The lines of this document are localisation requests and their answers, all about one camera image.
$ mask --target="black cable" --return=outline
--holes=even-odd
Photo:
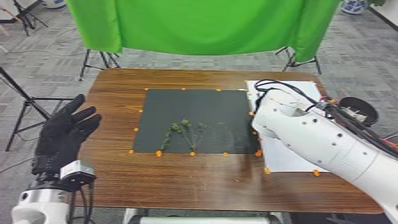
[[[0,174],[10,170],[13,169],[17,166],[20,166],[26,162],[29,162],[35,158],[24,160],[20,163],[17,163],[13,166],[10,166],[3,171],[0,171]]]
[[[70,218],[68,218],[68,224],[74,224],[74,215],[75,215],[75,200],[77,200],[77,192],[72,193],[72,203],[70,203]]]
[[[353,133],[376,145],[376,147],[398,158],[398,151],[390,147],[386,142],[381,140],[378,133],[367,128],[362,122],[351,117],[338,106],[330,105],[326,108],[328,113],[333,115],[335,120],[349,128]]]
[[[88,217],[88,199],[86,199],[86,193],[83,188],[81,188],[81,195],[83,195],[83,201],[84,201],[84,217]]]
[[[262,86],[266,86],[269,84],[282,84],[282,85],[285,85],[305,96],[305,98],[314,103],[314,105],[306,109],[306,112],[308,112],[312,110],[312,108],[319,104],[317,100],[306,95],[303,90],[294,85],[290,85],[289,83],[285,83],[285,82],[282,82],[282,81],[278,81],[274,79],[264,79],[264,80],[260,80],[257,82],[255,88],[257,88],[257,90],[260,92],[267,93],[269,90],[273,89],[273,88],[269,88],[269,89],[262,88]],[[356,118],[347,114],[347,112],[340,109],[340,107],[337,105],[330,104],[330,106],[326,108],[326,115],[328,115],[328,117],[333,116],[333,118],[337,119],[338,123],[342,123],[346,125],[346,127],[349,128],[353,133],[376,145],[376,147],[395,158],[398,158],[398,151],[390,147],[386,142],[381,140],[381,136],[378,135],[378,133],[369,129],[369,127],[363,125],[363,123],[356,120]]]
[[[317,104],[314,104],[308,109],[306,109],[306,112],[310,112],[310,110],[315,108]]]
[[[86,219],[86,216],[77,216],[77,217],[74,217],[74,220],[75,220],[75,219]]]
[[[90,224],[90,221],[91,221],[93,205],[95,205],[95,183],[90,184],[90,213],[88,213],[88,216],[86,216],[84,224]]]
[[[306,95],[306,93],[303,92],[303,90],[294,86],[294,85],[290,85],[289,83],[285,83],[285,82],[282,82],[282,81],[278,81],[278,80],[274,80],[274,79],[262,79],[258,82],[257,82],[257,84],[255,84],[255,88],[257,88],[257,90],[260,91],[260,92],[266,92],[266,91],[269,91],[271,90],[271,88],[269,89],[266,89],[266,88],[260,88],[262,86],[266,86],[266,85],[271,85],[271,84],[280,84],[280,85],[285,85],[303,96],[305,96],[305,98],[308,99],[308,101],[314,103],[314,104],[317,104],[319,102],[317,102],[317,100]]]

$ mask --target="gray carpet floor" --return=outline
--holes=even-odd
[[[99,70],[90,69],[86,80],[79,82],[86,49],[68,9],[49,10],[38,6],[35,14],[51,27],[38,25],[33,36],[28,37],[22,25],[6,24],[12,36],[0,33],[0,46],[10,53],[0,49],[0,66],[35,96],[72,97],[79,93],[88,93]],[[370,12],[362,16],[338,12],[319,59],[324,70],[321,80],[330,95],[356,96],[369,100],[381,113],[381,121],[374,129],[388,135],[398,129],[398,33]],[[273,52],[205,57],[127,50],[120,63],[125,68],[282,71],[287,60],[287,55],[276,56]],[[102,66],[99,55],[93,55],[91,64]],[[310,64],[290,71],[317,73],[317,68]],[[40,129],[22,134],[12,152],[4,152],[22,102],[22,97],[0,82],[0,170],[31,158],[35,152]],[[38,119],[40,116],[33,111],[28,114],[26,124]],[[26,163],[0,174],[0,223],[4,224],[12,223],[12,208],[33,180],[29,172],[31,166]],[[100,209],[95,218],[99,223],[120,223],[122,215],[123,210]]]

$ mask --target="white panel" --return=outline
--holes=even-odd
[[[388,0],[385,6],[374,8],[398,26],[398,0]]]
[[[26,8],[36,3],[36,1],[38,0],[19,0],[22,6]],[[0,7],[6,8],[15,15],[19,15],[19,10],[15,7],[13,0],[0,0]],[[0,11],[0,20],[12,20],[12,19],[13,19],[13,17],[10,16],[10,14],[4,11]]]

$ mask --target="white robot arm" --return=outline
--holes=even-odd
[[[253,120],[260,135],[282,139],[301,157],[365,191],[398,223],[398,161],[322,113],[299,109],[290,93],[271,90]]]

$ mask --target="light stand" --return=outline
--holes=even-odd
[[[115,53],[107,53],[104,51],[100,51],[100,55],[102,55],[102,59],[104,59],[106,68],[100,68],[100,67],[90,65],[91,49],[88,49],[88,51],[86,51],[86,57],[84,57],[84,66],[83,66],[83,71],[81,71],[81,75],[79,75],[79,81],[84,80],[84,73],[86,73],[86,69],[88,68],[97,68],[100,70],[106,70],[107,68],[113,68],[111,67],[113,66],[113,63],[116,65],[116,68],[122,68],[122,65],[120,65],[120,63],[116,61],[116,58],[115,58],[115,56],[120,58],[120,55],[115,54]]]
[[[13,88],[13,90],[17,91],[17,93],[22,95],[22,97],[26,98],[26,102],[24,102],[24,107],[22,107],[22,112],[20,112],[20,116],[19,116],[19,120],[17,120],[17,126],[15,126],[15,130],[13,130],[13,134],[12,134],[12,138],[10,138],[10,143],[8,143],[8,148],[6,148],[6,152],[10,151],[12,149],[12,145],[13,145],[13,141],[15,141],[15,137],[17,135],[31,130],[33,128],[36,128],[38,126],[42,126],[47,121],[33,124],[31,126],[28,126],[26,128],[20,128],[22,126],[22,120],[24,120],[24,117],[26,117],[26,112],[28,112],[28,109],[29,107],[33,107],[36,109],[36,111],[40,112],[44,118],[49,120],[51,117],[52,117],[52,113],[49,113],[49,111],[45,110],[45,108],[40,106],[38,102],[36,101],[59,101],[59,104],[58,104],[58,107],[56,107],[56,110],[54,112],[58,112],[58,109],[59,109],[59,106],[63,104],[63,101],[67,100],[74,100],[72,98],[36,98],[36,97],[31,97],[28,92],[24,91],[15,79],[12,78],[8,72],[4,71],[4,68],[0,67],[0,74],[3,74],[3,77],[4,77],[4,82],[6,84],[10,85],[10,87]]]
[[[315,56],[314,60],[310,60],[310,61],[305,62],[305,63],[298,63],[298,62],[296,62],[296,53],[294,53],[294,55],[290,55],[290,49],[289,49],[289,47],[285,47],[285,48],[278,51],[276,55],[280,55],[283,51],[287,51],[289,58],[290,58],[289,64],[287,64],[285,69],[283,69],[283,72],[287,72],[289,68],[296,68],[296,67],[299,67],[299,66],[303,66],[303,65],[306,65],[306,64],[310,64],[310,63],[315,63],[315,65],[317,65],[317,69],[319,69],[319,74],[322,75],[322,69],[321,69],[321,61],[319,61],[319,57]]]
[[[22,4],[17,0],[13,0],[15,2],[15,6],[17,6],[17,10],[19,10],[19,17],[22,19],[22,24],[24,24],[24,29],[26,29],[26,33],[29,36],[29,29],[36,29],[36,21],[44,24],[45,27],[49,27],[47,23],[40,20],[40,18],[36,17],[36,15],[29,12],[28,8],[22,7]]]

